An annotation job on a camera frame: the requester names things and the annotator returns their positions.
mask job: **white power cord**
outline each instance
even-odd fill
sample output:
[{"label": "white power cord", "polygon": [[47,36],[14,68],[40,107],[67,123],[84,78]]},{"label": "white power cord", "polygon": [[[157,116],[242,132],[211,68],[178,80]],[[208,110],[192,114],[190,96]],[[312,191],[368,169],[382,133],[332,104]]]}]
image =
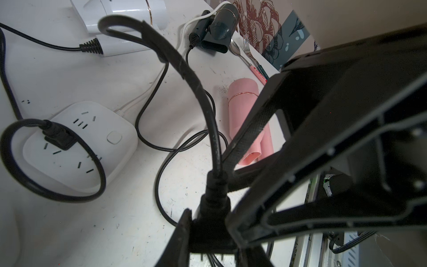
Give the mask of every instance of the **white power cord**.
[{"label": "white power cord", "polygon": [[[204,18],[208,18],[210,17],[212,14],[216,13],[218,11],[218,9],[221,8],[221,6],[225,5],[225,4],[231,4],[228,1],[224,1],[222,3],[220,3],[213,11],[211,11],[209,14],[200,16],[200,17],[196,17],[194,19],[191,19],[189,21],[187,21],[184,26],[181,29],[181,34],[180,32],[178,32],[178,36],[180,36],[180,38],[178,39],[178,44],[176,45],[176,50],[178,50],[181,48],[182,44],[184,43],[184,36],[185,36],[185,29],[192,24],[194,21],[199,21],[202,20]],[[156,79],[152,82],[151,87],[143,92],[140,96],[138,96],[137,98],[131,100],[130,102],[126,103],[124,106],[122,106],[120,109],[116,110],[115,112],[120,115],[121,117],[124,116],[125,112],[128,111],[131,107],[135,106],[136,104],[138,104],[139,102],[143,101],[144,99],[146,99],[149,94],[147,94],[148,91],[151,91],[151,88],[153,88],[153,86],[156,84],[155,81],[157,81],[157,79],[160,77],[161,73],[163,72],[163,68],[161,69],[161,71],[159,72],[159,74],[157,75]]]},{"label": "white power cord", "polygon": [[138,104],[139,102],[143,101],[144,99],[146,99],[147,97],[150,96],[150,93],[152,91],[152,89],[155,87],[157,80],[160,78],[161,73],[163,72],[164,67],[161,69],[161,71],[159,72],[159,74],[157,75],[156,79],[151,83],[150,88],[148,88],[145,92],[143,92],[141,95],[139,95],[138,97],[134,98],[133,100],[127,102],[126,104],[124,104],[121,108],[116,109],[115,112],[117,114],[119,114],[121,117],[124,116],[125,112],[127,112],[128,110],[130,110],[131,107],[135,106],[136,104]]},{"label": "white power cord", "polygon": [[184,24],[184,26],[182,27],[181,35],[180,35],[181,38],[179,39],[179,43],[177,44],[176,49],[179,51],[179,49],[181,48],[182,44],[184,43],[185,29],[188,27],[188,25],[192,24],[194,21],[199,21],[199,20],[202,20],[204,18],[210,17],[212,14],[216,13],[218,11],[218,9],[221,8],[221,6],[223,6],[225,4],[231,4],[231,3],[228,2],[228,1],[224,1],[224,2],[220,3],[212,12],[210,12],[210,13],[208,13],[206,15],[203,15],[203,16],[200,16],[200,17],[196,17],[194,19],[191,19],[191,20],[187,21],[186,24]]}]

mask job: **floral wallpaper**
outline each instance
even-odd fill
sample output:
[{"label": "floral wallpaper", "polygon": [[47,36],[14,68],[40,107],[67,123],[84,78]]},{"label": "floral wallpaper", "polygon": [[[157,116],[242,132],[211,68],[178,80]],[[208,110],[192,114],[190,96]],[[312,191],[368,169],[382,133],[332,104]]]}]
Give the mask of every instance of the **floral wallpaper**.
[{"label": "floral wallpaper", "polygon": [[[205,0],[215,8],[223,0]],[[229,0],[239,11],[240,34],[276,69],[296,55],[320,49],[284,0]]]},{"label": "floral wallpaper", "polygon": [[252,46],[262,53],[281,27],[273,1],[236,0],[234,5],[240,14],[240,34],[247,34]]}]

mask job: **pink handle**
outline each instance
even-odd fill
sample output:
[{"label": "pink handle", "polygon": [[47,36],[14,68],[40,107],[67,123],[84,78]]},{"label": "pink handle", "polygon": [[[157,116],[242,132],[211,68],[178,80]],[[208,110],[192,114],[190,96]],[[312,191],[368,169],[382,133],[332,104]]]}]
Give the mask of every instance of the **pink handle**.
[{"label": "pink handle", "polygon": [[254,66],[254,65],[249,66],[249,68],[252,70],[252,72],[255,74],[255,76],[258,78],[258,80],[260,80],[260,81],[261,81],[261,83],[262,83],[263,85],[265,85],[265,84],[267,83],[266,78],[264,78],[264,76],[261,74],[261,72],[259,72],[259,71],[257,70],[257,68],[255,68],[255,66]]},{"label": "pink handle", "polygon": [[[258,95],[257,82],[249,78],[235,80],[228,87],[228,121],[230,123],[231,138],[234,138],[242,127]],[[243,155],[239,165],[249,165],[261,155],[261,140],[263,136],[264,131],[258,135],[248,151]]]}]

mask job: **black cable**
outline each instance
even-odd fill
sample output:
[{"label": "black cable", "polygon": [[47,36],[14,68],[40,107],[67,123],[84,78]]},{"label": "black cable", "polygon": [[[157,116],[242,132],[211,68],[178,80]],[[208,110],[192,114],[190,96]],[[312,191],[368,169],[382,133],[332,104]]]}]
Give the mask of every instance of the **black cable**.
[{"label": "black cable", "polygon": [[[157,173],[157,176],[156,176],[156,179],[154,181],[154,198],[156,200],[157,208],[159,209],[159,211],[162,214],[163,218],[165,218],[173,226],[176,226],[177,222],[174,221],[174,220],[172,220],[172,218],[169,217],[169,215],[167,215],[167,213],[165,212],[165,210],[163,209],[163,207],[162,207],[162,205],[160,203],[160,198],[159,198],[159,184],[160,184],[161,175],[162,175],[163,171],[165,170],[166,166],[169,164],[169,162],[173,159],[173,157],[176,156],[176,154],[178,154],[179,152],[181,152],[181,150],[183,149],[183,147],[185,147],[188,143],[190,143],[192,140],[194,140],[199,135],[205,134],[207,132],[208,132],[208,130],[202,130],[202,131],[194,134],[193,136],[191,136],[190,138],[188,138],[184,143],[182,143],[182,145],[180,147],[178,147],[174,152],[172,152],[165,159],[165,161],[163,162],[163,164],[160,166],[160,169],[159,169],[159,171]],[[220,133],[220,132],[218,132],[218,134],[224,140],[225,146],[228,147],[227,138],[225,138],[225,136],[222,133]]]},{"label": "black cable", "polygon": [[[46,47],[50,47],[53,49],[59,49],[59,50],[65,50],[65,51],[80,51],[80,48],[68,48],[68,47],[59,47],[51,44],[44,43],[42,41],[39,41],[37,39],[34,39],[30,36],[27,36],[15,29],[12,29],[4,24],[0,23],[0,28],[4,28],[8,31],[11,31],[15,34],[18,34],[19,36],[22,36],[28,40],[31,40],[33,42],[36,42],[38,44],[44,45]],[[1,158],[3,161],[3,164],[5,165],[6,169],[9,171],[11,176],[17,180],[23,187],[27,188],[28,190],[32,191],[33,193],[48,198],[50,200],[60,201],[60,202],[87,202],[94,200],[98,198],[100,195],[102,195],[105,191],[107,181],[105,177],[104,168],[101,165],[101,162],[99,161],[98,157],[95,155],[95,153],[92,151],[92,149],[86,144],[86,142],[80,138],[75,132],[73,132],[71,129],[67,128],[64,125],[60,125],[68,131],[68,133],[77,140],[77,142],[86,150],[86,152],[89,154],[89,156],[94,161],[97,170],[99,172],[99,176],[101,179],[101,183],[99,186],[99,190],[90,195],[90,196],[83,196],[83,197],[77,197],[77,196],[69,196],[69,195],[63,195],[56,193],[54,191],[51,191],[47,188],[44,188],[43,186],[39,185],[38,183],[31,180],[18,166],[16,163],[13,154],[12,154],[12,138],[15,132],[17,132],[20,128],[26,126],[26,127],[35,127],[39,126],[41,128],[46,127],[48,124],[47,121],[44,120],[37,120],[37,119],[23,119],[22,114],[19,110],[18,104],[16,102],[15,96],[13,95],[12,89],[10,87],[9,81],[7,80],[6,75],[6,38],[4,36],[4,33],[2,29],[0,29],[0,78],[2,80],[3,87],[6,91],[6,94],[9,98],[9,102],[12,106],[13,112],[15,114],[16,119],[18,120],[15,123],[12,123],[9,125],[3,132],[1,139],[0,139],[0,150],[1,150]]]},{"label": "black cable", "polygon": [[[141,33],[143,39],[124,32],[119,32],[110,29],[110,27],[113,26],[124,26],[134,29]],[[213,176],[221,177],[221,146],[219,144],[219,134],[214,113],[212,111],[209,101],[205,96],[205,91],[203,90],[203,86],[200,80],[190,69],[190,67],[185,63],[184,59],[178,53],[178,51],[176,51],[174,47],[163,36],[161,36],[158,32],[152,29],[151,26],[148,25],[146,22],[140,22],[131,17],[120,15],[110,15],[104,17],[98,22],[98,29],[105,35],[132,41],[153,49],[157,53],[160,61],[162,61],[163,63],[169,62],[185,79],[185,81],[188,83],[191,90],[193,91],[194,95],[196,96],[206,120],[209,138],[211,141]]]},{"label": "black cable", "polygon": [[19,35],[20,37],[23,37],[23,38],[25,38],[27,40],[30,40],[32,42],[35,42],[37,44],[46,46],[48,48],[53,48],[53,49],[62,50],[62,51],[71,51],[71,52],[76,52],[76,51],[81,51],[82,50],[80,47],[61,47],[61,46],[58,46],[58,45],[45,43],[43,41],[37,40],[36,38],[28,36],[28,35],[20,32],[20,31],[17,31],[17,30],[15,30],[15,29],[7,26],[7,25],[4,25],[3,23],[0,23],[0,27],[3,28],[3,29],[8,30],[10,32],[13,32],[14,34]]},{"label": "black cable", "polygon": [[192,47],[189,47],[189,48],[188,48],[188,50],[187,50],[187,53],[185,54],[185,62],[187,63],[187,65],[189,65],[189,64],[188,64],[188,54],[190,53],[190,51],[191,51],[192,49],[193,49]]},{"label": "black cable", "polygon": [[343,246],[340,246],[339,248],[333,249],[333,246],[335,245],[335,242],[338,240],[339,235],[336,235],[330,242],[329,242],[329,249],[334,254],[342,253],[348,249],[351,249],[352,247],[358,245],[360,242],[364,241],[365,239],[369,238],[370,236],[376,234],[376,231],[369,231],[369,232],[363,232],[361,235],[353,239],[352,241],[344,244]]},{"label": "black cable", "polygon": [[267,244],[267,257],[271,258],[271,255],[273,254],[273,246],[274,246],[274,241],[268,242]]},{"label": "black cable", "polygon": [[208,256],[212,257],[212,261],[214,264],[216,264],[217,267],[224,267],[224,265],[221,264],[221,262],[216,258],[215,254],[208,254]]},{"label": "black cable", "polygon": [[211,267],[215,267],[214,260],[212,259],[212,255],[211,254],[207,254],[207,255],[208,255],[209,264],[211,265]]},{"label": "black cable", "polygon": [[90,195],[90,196],[83,196],[83,197],[77,197],[77,196],[69,196],[69,195],[63,195],[56,192],[53,192],[47,188],[44,188],[43,186],[39,185],[35,181],[31,180],[18,166],[16,163],[13,154],[12,154],[12,138],[13,135],[22,127],[24,126],[40,126],[45,127],[47,124],[44,120],[38,120],[38,119],[23,119],[16,121],[9,125],[3,132],[1,139],[0,139],[0,152],[1,152],[1,159],[3,161],[3,164],[5,165],[6,169],[9,171],[9,173],[12,175],[12,177],[17,180],[23,187],[27,188],[28,190],[32,191],[33,193],[45,197],[50,200],[60,201],[60,202],[87,202],[94,200],[98,198],[102,193],[104,193],[105,188],[107,186],[107,181],[105,178],[105,172],[104,168],[101,165],[101,162],[99,161],[98,157],[95,155],[95,153],[92,151],[92,149],[86,144],[86,142],[81,139],[81,137],[73,132],[71,129],[67,128],[64,125],[59,124],[62,126],[65,130],[67,130],[76,140],[77,142],[86,150],[86,152],[89,154],[89,156],[92,158],[92,160],[95,162],[95,165],[97,167],[97,170],[99,172],[99,176],[101,179],[101,183],[99,186],[98,192]]},{"label": "black cable", "polygon": [[13,113],[17,120],[22,120],[22,114],[19,111],[18,103],[10,88],[9,81],[6,76],[6,38],[3,31],[0,29],[0,78],[3,83],[4,90],[9,98],[10,105],[12,106]]},{"label": "black cable", "polygon": [[[167,148],[167,147],[160,147],[160,146],[156,146],[152,143],[150,143],[149,141],[147,141],[142,135],[141,132],[139,130],[139,123],[141,120],[141,116],[142,114],[145,112],[145,110],[147,109],[148,105],[151,103],[151,100],[153,99],[153,97],[155,96],[155,94],[157,93],[157,90],[159,89],[161,83],[163,82],[164,77],[166,76],[166,72],[169,68],[169,63],[167,62],[165,64],[165,67],[163,69],[163,73],[160,76],[159,81],[156,84],[156,87],[154,87],[153,92],[151,93],[151,95],[148,97],[147,101],[145,102],[144,106],[142,107],[142,109],[139,111],[138,116],[136,117],[135,120],[135,129],[136,129],[136,133],[138,135],[138,138],[147,146],[155,149],[155,150],[160,150],[160,151],[165,151],[165,152],[175,152],[176,149],[172,149],[172,148]],[[205,90],[205,94],[209,97],[209,99],[211,100],[212,103],[212,110],[215,116],[216,113],[216,108],[215,108],[215,102],[213,97],[211,96],[211,94]],[[197,145],[201,140],[203,140],[206,136],[208,135],[208,133],[205,133],[202,137],[200,137],[199,139],[197,139],[196,141],[194,141],[193,143],[189,144],[188,146],[184,147],[181,151],[186,151],[190,148],[192,148],[193,146]]]}]

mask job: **power outlet socket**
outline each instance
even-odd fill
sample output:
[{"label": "power outlet socket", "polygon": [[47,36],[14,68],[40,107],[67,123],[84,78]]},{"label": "power outlet socket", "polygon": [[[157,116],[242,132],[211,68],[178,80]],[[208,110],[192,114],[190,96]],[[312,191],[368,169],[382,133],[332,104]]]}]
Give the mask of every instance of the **power outlet socket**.
[{"label": "power outlet socket", "polygon": [[[95,102],[75,103],[51,121],[70,128],[89,145],[104,168],[107,184],[124,167],[138,145],[134,126]],[[30,165],[72,190],[98,191],[100,179],[95,163],[78,143],[61,150],[47,142],[38,130],[25,142],[23,157]]]}]

